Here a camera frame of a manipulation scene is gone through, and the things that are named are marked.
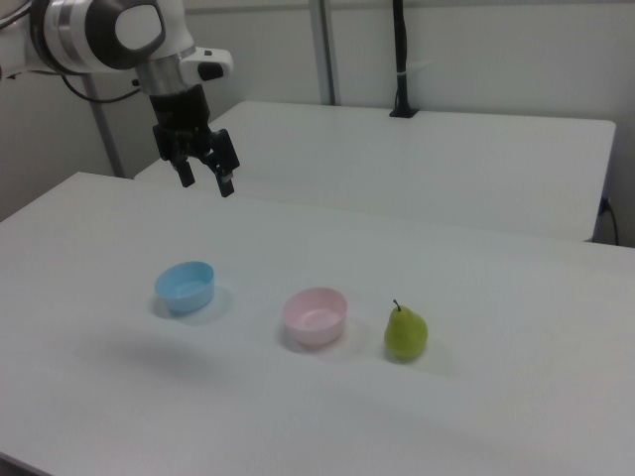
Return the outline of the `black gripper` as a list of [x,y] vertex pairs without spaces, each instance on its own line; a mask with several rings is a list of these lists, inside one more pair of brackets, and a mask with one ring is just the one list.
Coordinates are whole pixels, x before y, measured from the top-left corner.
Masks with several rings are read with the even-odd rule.
[[200,157],[214,174],[222,197],[234,192],[233,173],[240,167],[229,133],[210,132],[209,108],[201,85],[171,95],[151,95],[157,124],[154,137],[161,158],[173,163],[183,187],[195,183],[188,157]]

